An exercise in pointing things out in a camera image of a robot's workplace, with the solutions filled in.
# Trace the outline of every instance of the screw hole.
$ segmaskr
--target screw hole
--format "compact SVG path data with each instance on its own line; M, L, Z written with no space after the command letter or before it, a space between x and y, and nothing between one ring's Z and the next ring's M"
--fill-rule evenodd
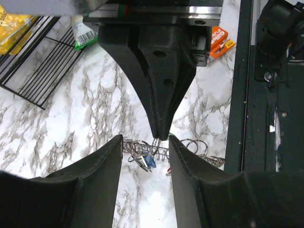
M165 87L168 87L168 88L174 86L174 82L171 79L165 79L163 81L163 84L164 84Z
M203 21L203 20L196 20L194 23L197 24L197 25L204 25L204 24L206 24L206 22Z
M159 58L164 58L167 56L167 54L163 51L154 51L153 54L156 56L156 57L159 57Z

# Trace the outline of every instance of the orange package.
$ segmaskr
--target orange package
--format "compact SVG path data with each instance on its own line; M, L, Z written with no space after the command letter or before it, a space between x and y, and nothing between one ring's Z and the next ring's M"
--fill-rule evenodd
M222 29L220 26L212 27L212 39L211 39L211 50L216 48L218 45L223 43L228 36L228 32Z
M218 45L217 48L210 51L208 63L223 55L226 51L235 46L235 44L236 43L230 39L225 44Z

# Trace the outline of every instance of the blue tag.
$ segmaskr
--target blue tag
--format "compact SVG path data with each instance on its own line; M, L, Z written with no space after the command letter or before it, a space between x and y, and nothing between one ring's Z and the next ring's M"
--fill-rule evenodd
M146 162L148 168L156 168L156 163L154 161L154 158L151 154L148 154L147 156L144 156L144 161Z

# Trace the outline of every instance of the black wire basket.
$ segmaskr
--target black wire basket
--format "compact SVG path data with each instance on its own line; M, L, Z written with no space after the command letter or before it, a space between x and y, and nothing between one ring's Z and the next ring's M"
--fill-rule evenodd
M83 49L74 50L73 31L69 24L68 27L62 26L64 19L36 18L7 53L0 57L2 88L45 109L46 101L83 52ZM21 51L10 55L33 26L33 33Z

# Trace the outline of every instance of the white label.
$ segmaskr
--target white label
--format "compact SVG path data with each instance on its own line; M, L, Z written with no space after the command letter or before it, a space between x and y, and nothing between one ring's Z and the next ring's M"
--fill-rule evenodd
M89 42L95 38L97 33L86 26L83 22L82 16L75 16L72 18L72 28L74 33L74 39L79 46Z

